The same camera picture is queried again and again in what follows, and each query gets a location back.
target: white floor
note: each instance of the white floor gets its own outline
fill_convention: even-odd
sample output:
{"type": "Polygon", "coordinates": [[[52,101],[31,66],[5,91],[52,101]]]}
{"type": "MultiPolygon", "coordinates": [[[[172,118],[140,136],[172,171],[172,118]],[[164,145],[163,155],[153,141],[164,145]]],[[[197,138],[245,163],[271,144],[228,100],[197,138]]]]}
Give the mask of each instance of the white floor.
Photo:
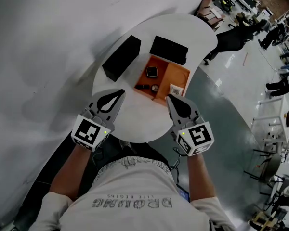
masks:
{"type": "MultiPolygon", "coordinates": [[[[230,30],[229,23],[232,22],[227,17],[216,33],[230,30]]],[[[278,113],[278,104],[259,105],[259,101],[269,98],[265,84],[280,81],[276,70],[284,65],[279,58],[282,53],[279,47],[270,46],[266,51],[260,48],[258,39],[263,40],[265,36],[266,33],[262,32],[247,42],[242,50],[219,53],[209,66],[200,65],[236,107],[261,147],[265,135],[269,131],[276,134],[278,129],[269,127],[268,121],[253,122],[253,118],[278,113]]]]}

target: black rectangular box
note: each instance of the black rectangular box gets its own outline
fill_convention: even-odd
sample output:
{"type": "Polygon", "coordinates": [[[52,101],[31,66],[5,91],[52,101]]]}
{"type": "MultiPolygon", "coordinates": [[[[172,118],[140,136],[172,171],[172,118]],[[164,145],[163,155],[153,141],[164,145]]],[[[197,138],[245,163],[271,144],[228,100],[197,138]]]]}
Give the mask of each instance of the black rectangular box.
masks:
{"type": "Polygon", "coordinates": [[[168,39],[155,36],[150,54],[184,65],[188,48],[168,39]]]}
{"type": "Polygon", "coordinates": [[[131,35],[102,65],[106,76],[114,82],[139,55],[141,40],[131,35]]]}

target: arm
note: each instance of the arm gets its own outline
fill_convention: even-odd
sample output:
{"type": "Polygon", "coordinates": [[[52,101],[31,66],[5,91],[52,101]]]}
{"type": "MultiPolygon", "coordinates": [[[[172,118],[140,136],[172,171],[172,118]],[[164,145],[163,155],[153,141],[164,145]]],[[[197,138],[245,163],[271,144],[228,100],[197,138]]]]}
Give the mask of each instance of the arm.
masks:
{"type": "Polygon", "coordinates": [[[39,215],[29,231],[59,229],[59,219],[78,194],[83,172],[91,151],[76,145],[69,158],[54,177],[49,193],[42,201],[39,215]]]}
{"type": "Polygon", "coordinates": [[[189,194],[191,201],[216,196],[202,154],[187,159],[189,175],[189,194]]]}
{"type": "Polygon", "coordinates": [[[228,216],[225,214],[214,185],[210,179],[202,154],[188,157],[189,193],[191,205],[204,212],[211,220],[211,225],[224,231],[235,231],[228,216]]]}
{"type": "Polygon", "coordinates": [[[83,172],[91,151],[76,145],[69,158],[54,177],[49,192],[58,193],[76,200],[83,172]]]}

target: small round object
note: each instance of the small round object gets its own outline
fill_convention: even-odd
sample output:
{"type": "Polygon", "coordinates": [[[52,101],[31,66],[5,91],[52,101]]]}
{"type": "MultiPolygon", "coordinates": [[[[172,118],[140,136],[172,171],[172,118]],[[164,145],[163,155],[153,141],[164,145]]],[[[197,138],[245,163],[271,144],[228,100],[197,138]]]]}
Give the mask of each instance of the small round object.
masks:
{"type": "Polygon", "coordinates": [[[154,84],[151,86],[151,91],[153,91],[153,92],[157,92],[158,89],[159,89],[159,86],[157,84],[154,84]]]}

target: black cable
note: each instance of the black cable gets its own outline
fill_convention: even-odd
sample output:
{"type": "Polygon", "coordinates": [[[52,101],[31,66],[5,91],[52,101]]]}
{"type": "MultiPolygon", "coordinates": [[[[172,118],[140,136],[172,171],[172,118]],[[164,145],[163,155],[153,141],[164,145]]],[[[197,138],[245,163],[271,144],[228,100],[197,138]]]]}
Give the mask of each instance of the black cable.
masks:
{"type": "Polygon", "coordinates": [[[103,159],[104,159],[104,150],[103,150],[102,147],[98,147],[98,148],[93,152],[93,156],[92,156],[92,161],[93,161],[93,163],[94,163],[97,171],[98,171],[98,167],[97,167],[96,161],[101,161],[101,160],[103,160],[103,159]],[[100,158],[100,159],[98,159],[98,158],[94,159],[94,157],[95,157],[96,155],[99,155],[99,154],[102,154],[102,158],[100,158]]]}
{"type": "Polygon", "coordinates": [[[173,147],[173,150],[174,150],[177,154],[179,154],[180,156],[187,156],[187,154],[181,154],[178,147],[173,147]]]}
{"type": "Polygon", "coordinates": [[[187,154],[181,154],[178,147],[173,147],[172,149],[173,149],[177,154],[179,154],[179,156],[178,156],[177,161],[174,163],[174,165],[171,166],[171,167],[169,167],[169,169],[170,169],[170,171],[172,171],[172,170],[174,170],[174,169],[177,171],[177,185],[179,185],[180,173],[179,173],[178,166],[179,166],[179,164],[180,164],[181,157],[182,157],[182,156],[187,156],[187,154]]]}
{"type": "Polygon", "coordinates": [[[170,167],[170,170],[172,171],[173,169],[175,169],[177,171],[177,185],[179,185],[179,180],[180,180],[180,174],[179,174],[179,169],[177,167],[170,167]]]}

